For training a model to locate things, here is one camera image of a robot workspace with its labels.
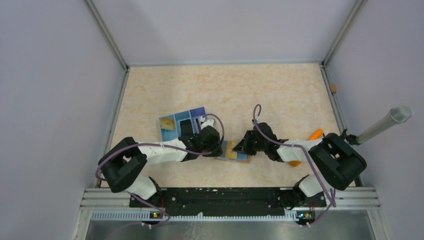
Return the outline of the black credit card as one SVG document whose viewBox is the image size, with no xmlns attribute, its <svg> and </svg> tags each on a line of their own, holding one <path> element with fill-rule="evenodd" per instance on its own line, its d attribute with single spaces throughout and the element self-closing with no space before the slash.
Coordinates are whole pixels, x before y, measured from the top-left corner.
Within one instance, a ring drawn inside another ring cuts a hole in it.
<svg viewBox="0 0 424 240">
<path fill-rule="evenodd" d="M 179 122 L 180 133 L 182 137 L 190 137 L 194 134 L 190 119 L 184 119 Z"/>
</svg>

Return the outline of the light blue card box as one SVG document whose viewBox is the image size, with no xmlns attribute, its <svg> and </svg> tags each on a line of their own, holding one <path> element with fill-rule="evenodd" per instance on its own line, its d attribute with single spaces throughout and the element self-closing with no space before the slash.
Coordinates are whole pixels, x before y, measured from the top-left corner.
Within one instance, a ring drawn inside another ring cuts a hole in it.
<svg viewBox="0 0 424 240">
<path fill-rule="evenodd" d="M 179 137 L 174 114 L 160 117 L 159 127 L 160 127 L 161 140 L 163 142 L 171 141 Z"/>
</svg>

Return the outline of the purple blue card box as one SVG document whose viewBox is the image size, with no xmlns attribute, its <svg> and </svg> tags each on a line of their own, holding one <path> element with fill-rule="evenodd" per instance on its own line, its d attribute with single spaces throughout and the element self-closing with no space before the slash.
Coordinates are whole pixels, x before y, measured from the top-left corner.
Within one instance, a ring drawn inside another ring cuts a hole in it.
<svg viewBox="0 0 424 240">
<path fill-rule="evenodd" d="M 192 128 L 194 133 L 199 133 L 201 130 L 201 121 L 200 118 L 206 114 L 204 107 L 198 107 L 189 110 L 190 120 L 192 123 Z"/>
</svg>

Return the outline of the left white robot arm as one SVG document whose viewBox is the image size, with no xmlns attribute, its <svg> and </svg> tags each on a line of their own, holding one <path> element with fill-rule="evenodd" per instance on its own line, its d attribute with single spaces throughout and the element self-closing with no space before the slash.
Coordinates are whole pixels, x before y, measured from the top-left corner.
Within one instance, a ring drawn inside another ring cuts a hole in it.
<svg viewBox="0 0 424 240">
<path fill-rule="evenodd" d="M 213 119 L 200 119 L 200 130 L 162 142 L 136 142 L 125 137 L 98 161 L 96 177 L 107 182 L 111 192 L 135 194 L 149 207 L 160 202 L 160 187 L 152 177 L 142 175 L 148 165 L 166 162 L 187 162 L 198 157 L 217 157 L 222 154 L 223 137 Z"/>
</svg>

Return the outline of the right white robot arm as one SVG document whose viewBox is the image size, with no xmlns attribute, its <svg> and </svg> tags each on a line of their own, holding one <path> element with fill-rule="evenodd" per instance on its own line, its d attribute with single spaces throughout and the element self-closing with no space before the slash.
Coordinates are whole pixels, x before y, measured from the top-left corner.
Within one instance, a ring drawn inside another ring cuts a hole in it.
<svg viewBox="0 0 424 240">
<path fill-rule="evenodd" d="M 281 205 L 285 208 L 307 206 L 315 195 L 324 193 L 334 207 L 336 191 L 344 191 L 367 167 L 365 159 L 346 141 L 344 136 L 329 133 L 314 140 L 278 139 L 271 127 L 258 123 L 248 130 L 232 149 L 254 156 L 263 152 L 274 162 L 306 162 L 312 174 L 299 180 L 285 192 Z"/>
</svg>

